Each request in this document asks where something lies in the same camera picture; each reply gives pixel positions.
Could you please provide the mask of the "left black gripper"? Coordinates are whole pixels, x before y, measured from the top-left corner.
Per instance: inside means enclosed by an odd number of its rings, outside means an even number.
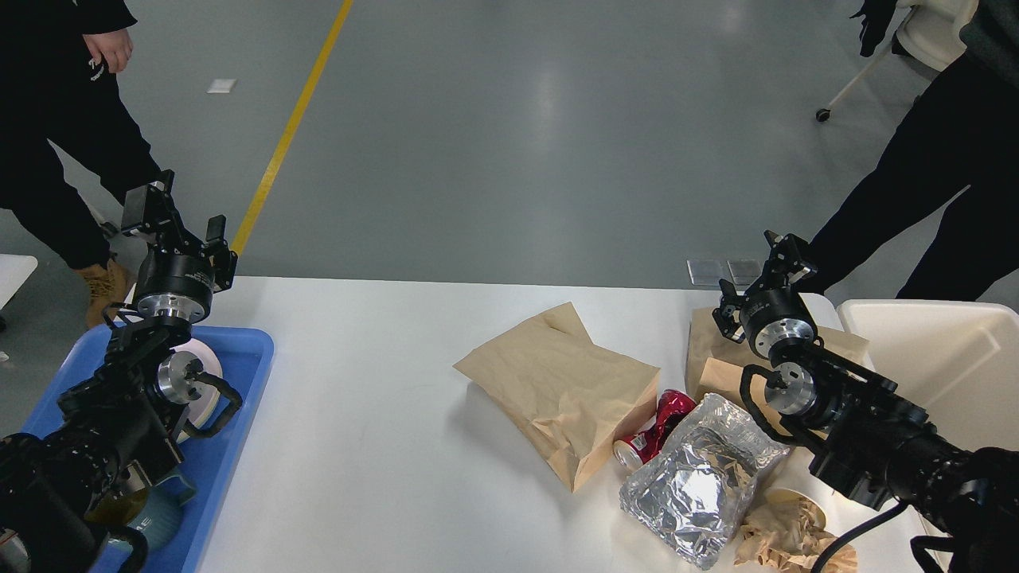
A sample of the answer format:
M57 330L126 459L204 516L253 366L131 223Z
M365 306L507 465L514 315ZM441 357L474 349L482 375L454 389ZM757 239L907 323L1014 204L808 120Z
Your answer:
M239 255L225 239L225 215L208 220L203 243L206 260L183 255L192 247L192 233L186 231L171 196L174 175L173 170L164 170L155 181L125 193L119 232L156 247L148 251L139 268L132 297L138 312L145 317L171 316L198 323L210 314L213 292L233 285Z

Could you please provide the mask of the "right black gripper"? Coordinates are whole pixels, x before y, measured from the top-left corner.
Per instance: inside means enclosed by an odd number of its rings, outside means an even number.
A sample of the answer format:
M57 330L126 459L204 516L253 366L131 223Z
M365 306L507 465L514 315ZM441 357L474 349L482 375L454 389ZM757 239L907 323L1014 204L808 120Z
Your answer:
M764 290L746 297L734 283L718 279L720 303L711 316L725 340L742 344L746 338L753 354L769 361L779 349L810 344L818 337L807 305L793 291L804 291L801 283L818 273L818 265L809 253L810 244L800 236L773 231L764 236L769 244L763 265Z

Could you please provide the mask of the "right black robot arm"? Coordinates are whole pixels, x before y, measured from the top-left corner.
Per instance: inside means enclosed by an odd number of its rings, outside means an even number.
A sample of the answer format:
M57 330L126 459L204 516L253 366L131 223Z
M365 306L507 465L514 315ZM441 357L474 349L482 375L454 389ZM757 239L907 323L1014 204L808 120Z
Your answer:
M836 492L892 510L838 537L819 557L820 572L841 548L914 507L940 529L911 550L921 569L938 571L933 552L950 552L952 572L1017 569L1017 453L968 452L940 438L927 411L896 394L896 382L825 347L797 290L818 272L808 244L765 232L769 257L743 294L720 281L713 319L725 338L746 342L768 367L743 367L740 396L768 438L804 446L809 471Z

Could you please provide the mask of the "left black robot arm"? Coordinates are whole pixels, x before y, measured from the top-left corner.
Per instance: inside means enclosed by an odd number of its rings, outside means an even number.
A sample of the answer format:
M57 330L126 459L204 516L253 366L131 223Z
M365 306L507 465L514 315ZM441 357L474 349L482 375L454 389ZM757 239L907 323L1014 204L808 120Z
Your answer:
M149 541L92 513L106 498L156 485L182 464L179 435L212 438L243 406L238 390L179 351L215 293L232 287L239 257L222 215L204 239L186 231L173 184L165 170L125 196L121 231L145 239L148 254L132 302L102 309L111 333L104 362L59 396L61 427L2 440L4 572L87 572L112 538L131 549L121 571L141 571Z

